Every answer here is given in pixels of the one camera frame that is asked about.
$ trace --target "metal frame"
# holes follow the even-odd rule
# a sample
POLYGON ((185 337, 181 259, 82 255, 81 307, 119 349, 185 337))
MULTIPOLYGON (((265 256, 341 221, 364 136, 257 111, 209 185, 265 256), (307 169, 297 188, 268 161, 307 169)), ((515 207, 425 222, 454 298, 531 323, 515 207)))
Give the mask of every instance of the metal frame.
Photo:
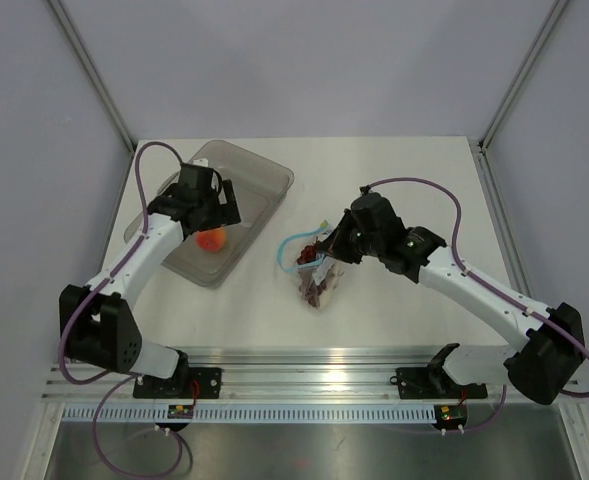
POLYGON ((481 140, 483 152, 487 152, 487 149, 491 145, 492 140, 494 140, 494 137, 496 137, 498 129, 501 127, 503 121, 509 114, 512 105, 518 98, 519 93, 527 82, 532 68, 534 68, 534 65, 540 59, 541 52, 554 33, 554 30, 556 29, 560 19, 563 17, 563 14, 567 10, 567 6, 570 4, 570 1, 571 0, 556 0, 548 12, 547 17, 545 17, 543 25, 541 25, 541 28, 539 28, 532 45, 530 45, 530 48, 525 54, 525 58, 521 62, 521 65, 519 66, 516 75, 512 79, 509 87, 507 87, 507 91, 503 96, 496 113, 492 117, 489 126, 485 130, 485 134, 481 140))
POLYGON ((94 61, 92 60, 92 57, 90 57, 90 54, 87 51, 80 34, 78 33, 78 29, 74 25, 72 17, 63 3, 63 0, 45 0, 45 3, 51 10, 56 23, 59 25, 68 42, 70 43, 74 56, 80 62, 83 71, 90 81, 90 84, 96 91, 96 94, 105 108, 107 116, 121 137, 123 145, 125 145, 125 148, 130 153, 130 155, 133 155, 134 151, 136 150, 136 140, 132 136, 130 130, 127 128, 123 117, 116 108, 116 104, 112 100, 112 97, 105 87, 105 84, 103 83, 103 80, 101 79, 101 76, 99 75, 98 70, 94 65, 94 61))
MULTIPOLYGON (((487 158, 477 142, 470 142, 470 147, 481 185, 488 199, 492 221, 510 279, 515 287, 528 293, 525 273, 518 259, 518 252, 513 243, 505 210, 487 158)), ((258 420, 265 423, 285 423, 286 421, 292 423, 291 419, 268 418, 268 414, 265 413, 268 411, 327 410, 329 415, 333 415, 335 412, 340 414, 340 411, 346 407, 361 407, 363 412, 382 415, 381 418, 372 419, 373 423, 394 423, 385 418, 385 412, 394 409, 413 411, 431 405, 429 402, 401 401, 398 399, 396 387, 389 384, 389 378, 394 375, 394 370, 399 366, 425 365, 435 353, 431 349, 417 347, 220 350, 188 347, 185 350, 190 355, 190 363, 195 366, 220 366, 225 369, 221 399, 202 401, 206 409, 223 412, 237 411, 240 412, 239 415, 262 410, 264 414, 259 415, 258 420)), ((95 367, 80 363, 72 363, 69 368, 73 375, 80 378, 89 377, 97 371, 95 367)), ((43 419, 36 433, 35 444, 23 478, 30 480, 42 478, 38 475, 41 475, 41 472, 44 474, 47 469, 58 427, 66 415, 66 407, 81 409, 85 406, 85 409, 91 409, 107 390, 122 378, 122 375, 112 374, 92 385, 75 387, 65 382, 58 366, 52 367, 42 399, 43 419)), ((135 413, 137 411, 147 411, 140 415, 153 416, 154 413, 149 412, 157 409, 155 405, 170 403, 133 401, 131 391, 131 387, 124 387, 123 391, 116 392, 110 399, 109 408, 120 412, 116 415, 137 415, 135 413)), ((477 402, 493 403, 498 396, 498 389, 491 389, 489 399, 477 402)), ((584 406, 569 398, 559 400, 558 408, 575 461, 581 476, 587 479, 589 478, 589 424, 583 413, 584 406)), ((507 401, 510 404, 529 402, 514 389, 510 389, 507 401)), ((411 423, 407 420, 409 417, 395 421, 411 423)), ((247 420, 238 418, 234 421, 243 423, 247 420)), ((299 419, 299 421, 303 423, 309 419, 299 419)), ((314 419, 314 423, 324 421, 320 416, 314 419)), ((328 418, 325 423, 331 423, 330 419, 328 418)))
MULTIPOLYGON (((136 141, 109 95, 64 6, 63 0, 46 0, 46 3, 70 42, 73 53, 83 66, 123 144, 133 155, 136 141)), ((488 201, 510 281, 516 289, 528 296, 531 296, 528 287, 529 282, 519 258, 501 195, 487 159, 487 150, 526 84, 532 68, 539 60, 545 45, 569 3, 570 0, 555 1, 482 140, 480 142, 470 142, 470 148, 488 201)), ((323 406, 330 404, 339 405, 343 408, 356 406, 357 408, 363 407, 363 412, 374 411, 374 414, 376 412, 380 414, 385 409, 388 409, 389 412, 390 407, 409 409, 408 411, 411 411, 414 408, 420 410, 429 406, 417 404, 416 402, 400 401, 396 387, 389 384, 389 377, 394 374, 394 369, 399 366, 424 365, 435 353, 434 351, 425 351, 420 348, 403 350, 351 348, 290 351, 221 351, 217 349, 187 348, 186 350, 190 354, 191 363, 195 365, 218 365, 225 368, 226 373, 221 389, 221 400, 202 402, 206 408, 212 411, 223 411, 220 414, 223 416, 226 411, 228 414, 230 411, 247 412, 251 409, 269 411, 270 409, 266 410, 263 407, 273 405, 289 406, 294 409, 303 408, 317 412, 322 411, 323 408, 327 410, 323 406)), ((92 370, 94 370, 93 367, 82 364, 72 364, 70 369, 75 375, 81 377, 91 375, 92 370)), ((74 386, 64 383, 60 372, 54 366, 40 406, 41 421, 39 428, 35 432, 30 455, 21 478, 30 480, 43 478, 64 416, 66 416, 67 420, 87 421, 86 414, 91 411, 92 405, 96 405, 106 391, 122 378, 120 375, 110 375, 92 386, 85 386, 77 390, 74 386), (78 409, 79 418, 70 418, 72 410, 66 408, 70 407, 69 402, 74 402, 72 407, 78 409)), ((129 393, 131 388, 126 391, 128 393, 117 392, 107 407, 116 412, 126 412, 126 415, 129 412, 129 415, 137 416, 137 419, 140 419, 141 415, 151 415, 152 417, 157 415, 149 412, 159 410, 158 402, 152 402, 151 404, 137 402, 133 404, 129 393)), ((498 395, 495 390, 490 393, 490 399, 487 402, 494 401, 498 395)), ((527 400, 514 389, 511 389, 508 402, 518 403, 521 401, 525 402, 527 400)), ((583 478, 589 478, 589 420, 585 415, 585 406, 576 401, 564 399, 560 402, 558 408, 579 472, 583 478)), ((244 419, 240 418, 234 421, 237 420, 239 422, 244 421, 244 419)), ((276 423, 280 421, 280 419, 267 417, 263 418, 263 420, 266 422, 274 420, 276 423)), ((320 417, 313 420, 314 423, 318 423, 320 417)))

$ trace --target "metal bar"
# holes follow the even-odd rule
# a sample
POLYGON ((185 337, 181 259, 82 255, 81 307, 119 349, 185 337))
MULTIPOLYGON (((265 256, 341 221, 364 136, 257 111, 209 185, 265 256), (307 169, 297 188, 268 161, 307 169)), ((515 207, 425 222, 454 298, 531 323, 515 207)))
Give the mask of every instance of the metal bar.
POLYGON ((56 22, 59 24, 63 33, 65 34, 65 37, 69 41, 72 51, 80 62, 92 87, 94 87, 94 90, 98 94, 98 97, 103 104, 103 107, 105 108, 112 124, 118 131, 125 148, 131 155, 133 155, 136 148, 136 141, 127 128, 123 117, 119 113, 114 101, 112 100, 112 97, 105 87, 105 83, 101 79, 101 76, 99 75, 94 62, 92 61, 87 48, 83 44, 83 40, 81 39, 78 29, 74 25, 69 12, 65 8, 63 0, 45 0, 45 2, 49 6, 52 14, 54 15, 54 18, 56 19, 56 22))
POLYGON ((516 75, 512 79, 510 86, 507 88, 505 96, 501 100, 498 110, 494 114, 494 117, 492 117, 492 121, 483 135, 481 145, 484 152, 487 151, 492 141, 494 140, 494 137, 496 137, 496 132, 501 127, 503 120, 507 117, 507 114, 514 104, 514 101, 521 92, 523 85, 527 81, 529 74, 532 71, 532 68, 540 58, 543 48, 554 32, 554 29, 558 25, 559 20, 565 13, 570 1, 571 0, 556 0, 548 12, 547 17, 545 17, 543 25, 541 25, 541 28, 536 34, 534 42, 532 42, 532 45, 527 51, 525 58, 521 62, 521 65, 516 72, 516 75))
POLYGON ((505 262, 505 268, 510 278, 510 282, 516 290, 531 297, 532 292, 529 287, 525 268, 518 253, 518 249, 516 248, 516 242, 510 228, 510 223, 507 219, 507 213, 505 211, 498 184, 496 183, 496 179, 490 168, 490 163, 487 158, 488 153, 484 152, 481 149, 480 144, 475 141, 470 141, 470 150, 474 157, 474 163, 481 182, 481 188, 483 189, 485 198, 488 202, 490 216, 492 217, 492 223, 494 224, 496 237, 498 238, 499 247, 503 254, 503 260, 505 262))
MULTIPOLYGON (((190 349, 182 349, 190 355, 190 349)), ((323 351, 314 358, 318 362, 323 358, 323 351)), ((214 365, 224 370, 221 384, 220 398, 218 400, 203 400, 200 403, 207 404, 269 404, 269 405, 401 405, 416 404, 416 400, 401 400, 396 386, 390 384, 390 378, 395 375, 395 369, 399 366, 425 365, 428 358, 417 361, 415 356, 410 357, 385 357, 385 363, 380 363, 384 357, 377 357, 374 352, 370 363, 363 363, 363 357, 349 353, 345 350, 342 363, 306 364, 298 358, 298 364, 274 364, 273 357, 266 356, 264 363, 260 357, 254 356, 252 363, 226 363, 225 358, 236 358, 226 355, 225 351, 219 351, 222 361, 213 361, 208 358, 208 365, 214 365)), ((96 374, 99 369, 84 365, 70 364, 69 370, 77 378, 87 378, 96 374)), ((53 366, 43 393, 44 402, 72 402, 96 405, 107 391, 124 378, 120 374, 111 374, 101 380, 76 387, 68 384, 62 377, 56 366, 53 366)), ((132 385, 125 385, 110 397, 109 404, 138 404, 145 403, 177 403, 189 402, 190 399, 172 401, 150 401, 132 399, 132 385)), ((500 396, 500 388, 490 387, 490 395, 486 400, 470 400, 468 403, 496 403, 500 396)), ((571 398, 563 398, 562 402, 575 402, 571 398)), ((509 390, 508 402, 529 403, 515 389, 509 390)), ((457 403, 452 401, 438 401, 438 403, 457 403)))
MULTIPOLYGON (((477 165, 481 186, 488 201, 492 222, 496 229, 510 280, 519 291, 532 296, 527 275, 510 230, 498 185, 490 167, 491 162, 487 159, 489 152, 482 150, 481 145, 474 141, 470 141, 470 149, 477 165)), ((589 421, 584 412, 586 407, 582 402, 567 402, 565 397, 559 397, 556 404, 565 426, 579 474, 581 478, 587 480, 589 479, 589 421)))
MULTIPOLYGON (((423 364, 429 361, 440 346, 426 347, 301 347, 301 348, 216 348, 175 346, 190 355, 190 364, 217 366, 220 364, 245 366, 287 365, 343 365, 343 364, 389 364, 396 361, 413 361, 423 364)), ((96 367, 72 362, 71 368, 87 369, 96 373, 96 367)))
POLYGON ((64 404, 52 403, 43 408, 43 415, 38 430, 34 435, 34 444, 27 463, 19 477, 23 480, 42 480, 47 473, 47 466, 54 450, 58 427, 64 413, 64 404))
MULTIPOLYGON (((106 423, 185 423, 176 418, 170 405, 110 404, 105 405, 98 421, 106 423)), ((64 422, 92 421, 96 407, 86 403, 67 404, 64 422)), ((235 424, 431 424, 436 422, 434 407, 425 404, 406 405, 335 405, 335 404, 233 404, 199 403, 190 415, 190 423, 235 424)))
POLYGON ((559 411, 581 478, 589 478, 589 421, 585 405, 560 405, 559 411))

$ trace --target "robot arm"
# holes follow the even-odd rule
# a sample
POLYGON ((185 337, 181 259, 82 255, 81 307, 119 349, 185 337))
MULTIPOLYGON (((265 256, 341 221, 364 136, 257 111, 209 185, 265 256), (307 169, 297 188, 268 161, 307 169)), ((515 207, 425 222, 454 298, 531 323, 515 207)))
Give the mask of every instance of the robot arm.
POLYGON ((177 182, 150 202, 147 214, 145 232, 141 227, 112 265, 83 287, 69 285, 62 292, 61 335, 76 316, 65 343, 67 357, 117 373, 168 379, 187 368, 186 358, 181 362, 181 352, 141 337, 132 315, 134 304, 156 268, 189 235, 241 219, 231 181, 191 164, 181 165, 177 182))
POLYGON ((319 251, 346 263, 360 263, 363 256, 376 257, 392 273, 460 304, 497 331, 509 345, 491 347, 482 361, 468 358, 468 350, 458 344, 447 345, 428 366, 432 368, 429 376, 434 391, 442 394, 450 382, 457 386, 478 382, 505 384, 509 379, 528 398, 550 404, 584 356, 535 317, 549 320, 584 345, 579 313, 567 304, 551 309, 467 263, 462 270, 451 247, 441 237, 424 227, 406 228, 387 199, 367 187, 361 190, 362 196, 345 210, 343 219, 319 251), (517 308, 509 299, 518 299, 516 304, 525 308, 517 308))

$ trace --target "ziploc bag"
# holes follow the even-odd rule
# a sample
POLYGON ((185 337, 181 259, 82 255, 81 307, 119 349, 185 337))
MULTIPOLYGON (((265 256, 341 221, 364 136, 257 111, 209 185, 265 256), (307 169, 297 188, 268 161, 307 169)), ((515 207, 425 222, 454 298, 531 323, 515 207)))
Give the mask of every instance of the ziploc bag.
POLYGON ((300 297, 318 310, 329 304, 339 277, 343 274, 340 262, 317 251, 318 244, 332 230, 327 221, 323 221, 316 230, 287 237, 276 254, 279 266, 290 274, 300 297))

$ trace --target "clear plastic container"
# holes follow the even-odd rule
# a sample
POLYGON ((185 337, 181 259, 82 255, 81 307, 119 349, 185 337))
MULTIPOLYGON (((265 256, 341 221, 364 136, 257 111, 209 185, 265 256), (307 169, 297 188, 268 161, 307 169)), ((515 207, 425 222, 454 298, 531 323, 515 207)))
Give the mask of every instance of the clear plastic container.
MULTIPOLYGON (((163 262, 173 272, 203 287, 219 287, 234 265, 258 236, 285 198, 294 173, 271 160, 223 140, 207 142, 190 160, 206 158, 224 180, 230 179, 241 214, 241 223, 225 227, 227 241, 218 252, 203 250, 195 235, 188 237, 163 262)), ((159 188, 164 191, 178 175, 173 174, 159 188)), ((125 241, 139 228, 141 215, 125 229, 125 241)))

